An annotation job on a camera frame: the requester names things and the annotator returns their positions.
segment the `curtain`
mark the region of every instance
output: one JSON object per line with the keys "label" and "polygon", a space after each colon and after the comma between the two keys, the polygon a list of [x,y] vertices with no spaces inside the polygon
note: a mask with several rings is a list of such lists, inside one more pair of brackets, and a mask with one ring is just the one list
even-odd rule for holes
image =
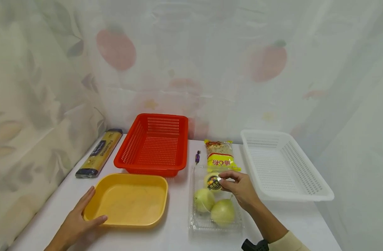
{"label": "curtain", "polygon": [[170,113],[191,139],[290,133],[334,190],[318,207],[342,249],[383,250],[383,0],[78,7],[111,125]]}
{"label": "curtain", "polygon": [[0,0],[0,249],[139,113],[290,133],[342,249],[383,250],[383,0]]}
{"label": "curtain", "polygon": [[0,0],[0,250],[105,127],[72,1]]}

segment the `white table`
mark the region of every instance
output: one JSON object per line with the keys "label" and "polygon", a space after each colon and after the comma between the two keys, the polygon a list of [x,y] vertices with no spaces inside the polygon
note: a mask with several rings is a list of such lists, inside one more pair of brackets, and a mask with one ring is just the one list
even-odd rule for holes
{"label": "white table", "polygon": [[[107,174],[122,172],[121,169],[117,169],[114,166],[113,159],[124,138],[125,135],[123,135],[108,159],[99,177],[96,179],[76,179],[75,172],[85,162],[99,141],[96,142],[70,174],[68,174],[56,192],[48,199],[9,250],[43,250],[51,241],[68,212],[75,206],[78,199],[89,187],[96,185]],[[168,179],[169,199],[167,208],[162,221],[157,227],[150,230],[100,227],[84,236],[70,250],[205,251],[212,250],[213,246],[216,250],[241,250],[240,247],[244,239],[241,240],[239,237],[229,238],[228,235],[196,237],[189,235],[189,177],[190,167],[195,164],[194,156],[197,150],[201,151],[200,163],[206,161],[204,142],[189,140],[188,165],[175,178]],[[242,168],[242,172],[245,172],[244,166],[246,161],[241,151],[241,145],[233,145],[235,162]],[[267,201],[265,205],[311,251],[341,251],[314,203]],[[243,237],[249,238],[253,243],[257,243],[262,239],[262,236],[250,216],[244,211],[242,214],[245,226]]]}

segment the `noodle package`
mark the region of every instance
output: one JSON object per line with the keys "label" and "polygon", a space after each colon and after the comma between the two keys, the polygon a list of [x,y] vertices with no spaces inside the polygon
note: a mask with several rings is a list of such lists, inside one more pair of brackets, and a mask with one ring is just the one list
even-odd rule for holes
{"label": "noodle package", "polygon": [[241,171],[234,162],[231,141],[212,142],[206,139],[204,143],[207,148],[208,172],[218,170],[220,167]]}

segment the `black watch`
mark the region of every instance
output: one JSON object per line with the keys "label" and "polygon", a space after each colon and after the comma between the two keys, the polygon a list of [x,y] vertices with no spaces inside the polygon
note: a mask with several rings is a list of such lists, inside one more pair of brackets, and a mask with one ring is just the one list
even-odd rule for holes
{"label": "black watch", "polygon": [[244,251],[269,251],[268,241],[262,240],[257,245],[254,245],[249,239],[246,239],[242,245]]}

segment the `sleeve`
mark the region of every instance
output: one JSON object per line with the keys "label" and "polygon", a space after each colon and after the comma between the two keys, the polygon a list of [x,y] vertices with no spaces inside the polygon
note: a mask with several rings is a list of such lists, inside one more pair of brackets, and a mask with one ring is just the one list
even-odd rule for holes
{"label": "sleeve", "polygon": [[269,251],[309,251],[290,231],[280,240],[268,244],[268,247]]}

